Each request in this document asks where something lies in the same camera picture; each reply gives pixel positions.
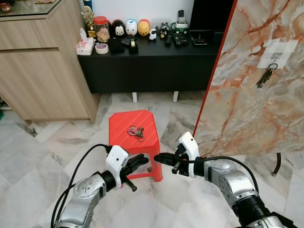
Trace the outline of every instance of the black cable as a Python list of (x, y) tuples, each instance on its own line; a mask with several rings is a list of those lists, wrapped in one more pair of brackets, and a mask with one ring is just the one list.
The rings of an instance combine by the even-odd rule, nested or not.
[[(80, 161), (78, 162), (77, 166), (75, 167), (75, 169), (74, 169), (74, 171), (73, 171), (73, 174), (72, 174), (72, 177), (71, 177), (71, 180), (70, 180), (70, 183), (68, 184), (68, 188), (67, 188), (67, 189), (71, 189), (71, 186), (72, 186), (73, 181), (74, 181), (74, 179), (75, 179), (76, 173), (77, 173), (77, 171), (78, 171), (78, 169), (79, 169), (79, 166), (80, 166), (81, 163), (83, 162), (83, 160), (86, 158), (86, 156), (87, 156), (94, 148), (96, 148), (96, 147), (98, 147), (98, 146), (103, 146), (103, 147), (106, 149), (107, 153), (109, 153), (110, 150), (111, 150), (111, 148), (112, 148), (112, 146), (110, 146), (110, 145), (105, 145), (105, 144), (96, 144), (96, 145), (92, 146), (92, 147), (91, 147), (91, 148), (82, 156), (82, 158), (81, 158)], [(62, 209), (63, 209), (63, 207), (64, 207), (64, 204), (66, 203), (66, 200), (67, 200), (67, 196), (68, 196), (68, 191), (65, 192), (65, 193), (63, 194), (63, 196), (62, 196), (62, 197), (64, 197), (64, 198), (63, 198), (63, 200), (62, 200), (62, 203), (61, 203), (61, 205), (60, 205), (59, 211), (58, 211), (58, 213), (57, 213), (56, 221), (58, 221), (59, 218), (60, 218)]]
[(217, 157), (210, 157), (210, 158), (203, 158), (203, 160), (197, 160), (197, 161), (188, 161), (188, 160), (183, 160), (181, 158), (179, 158), (177, 156), (177, 154), (174, 155), (175, 159), (181, 163), (185, 163), (185, 164), (194, 164), (194, 163), (204, 163), (206, 161), (212, 161), (212, 160), (219, 160), (219, 159), (227, 159), (227, 160), (231, 160), (239, 165), (241, 165), (242, 167), (244, 167), (245, 170), (247, 170), (247, 172), (250, 174), (251, 179), (253, 181), (253, 184), (255, 186), (256, 191), (259, 193), (259, 189), (258, 189), (258, 185), (257, 185), (257, 180), (253, 174), (253, 172), (248, 168), (248, 166), (246, 166), (243, 162), (235, 159), (235, 158), (230, 158), (227, 156), (217, 156)]
[(59, 206), (59, 203), (60, 203), (61, 199), (64, 197), (65, 194), (68, 194), (69, 191), (70, 191), (70, 189), (73, 188), (74, 186), (75, 186), (75, 184), (72, 184), (70, 187), (68, 187), (67, 189), (65, 189), (65, 190), (63, 191), (63, 193), (59, 196), (59, 198), (58, 198), (58, 200), (57, 200), (57, 202), (56, 202), (56, 204), (55, 204), (53, 213), (52, 213), (51, 228), (54, 228), (54, 225), (55, 225), (54, 219), (55, 219), (56, 211), (57, 211), (57, 208), (58, 208), (58, 206)]

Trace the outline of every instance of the keys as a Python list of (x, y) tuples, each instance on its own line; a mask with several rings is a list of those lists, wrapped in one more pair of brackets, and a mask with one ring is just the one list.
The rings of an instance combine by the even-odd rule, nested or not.
[(277, 69), (278, 65), (276, 63), (272, 63), (268, 66), (268, 70), (263, 74), (262, 78), (257, 82), (257, 87), (262, 88), (263, 84), (268, 81), (271, 75), (274, 73), (274, 70)]
[(134, 135), (135, 137), (137, 137), (138, 141), (143, 142), (144, 141), (143, 131), (144, 131), (143, 127), (138, 127), (136, 130), (136, 127), (132, 126), (127, 132), (129, 135)]

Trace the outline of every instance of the black tv cabinet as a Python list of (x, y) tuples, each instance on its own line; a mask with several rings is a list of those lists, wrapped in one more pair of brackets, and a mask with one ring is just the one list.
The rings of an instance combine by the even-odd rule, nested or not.
[(206, 90), (219, 44), (165, 46), (137, 37), (138, 54), (78, 56), (91, 93)]

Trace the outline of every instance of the red plastic stool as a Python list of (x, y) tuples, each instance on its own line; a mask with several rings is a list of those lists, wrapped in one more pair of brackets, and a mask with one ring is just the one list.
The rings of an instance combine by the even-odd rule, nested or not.
[[(144, 141), (127, 133), (131, 126), (143, 127)], [(153, 177), (154, 181), (162, 180), (162, 166), (154, 162), (154, 156), (160, 153), (160, 142), (153, 114), (147, 110), (115, 113), (109, 119), (109, 143), (119, 145), (130, 154), (147, 153), (150, 156), (151, 172), (129, 175), (129, 179)]]

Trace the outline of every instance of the key hanging on panel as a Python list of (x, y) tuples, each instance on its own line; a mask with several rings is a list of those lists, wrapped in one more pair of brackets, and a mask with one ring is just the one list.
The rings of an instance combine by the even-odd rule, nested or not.
[(271, 75), (274, 73), (274, 70), (276, 70), (277, 67), (277, 63), (272, 63), (268, 66), (267, 71), (263, 74), (262, 78), (256, 84), (258, 88), (263, 87), (263, 84), (270, 79)]

